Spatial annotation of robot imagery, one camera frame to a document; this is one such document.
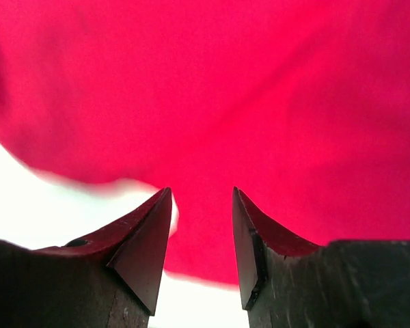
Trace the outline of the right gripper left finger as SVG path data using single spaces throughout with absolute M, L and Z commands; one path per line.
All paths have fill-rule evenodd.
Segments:
M 146 327 L 165 261 L 172 192 L 62 247 L 0 241 L 0 327 Z

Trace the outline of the red t shirt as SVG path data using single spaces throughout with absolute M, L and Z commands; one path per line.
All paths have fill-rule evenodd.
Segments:
M 410 239 L 410 1 L 0 1 L 0 143 L 170 187 L 174 273 L 236 283 L 233 187 L 318 244 Z

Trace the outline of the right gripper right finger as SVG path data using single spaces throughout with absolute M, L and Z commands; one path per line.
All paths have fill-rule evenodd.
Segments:
M 313 244 L 240 189 L 232 222 L 251 327 L 410 327 L 410 241 Z

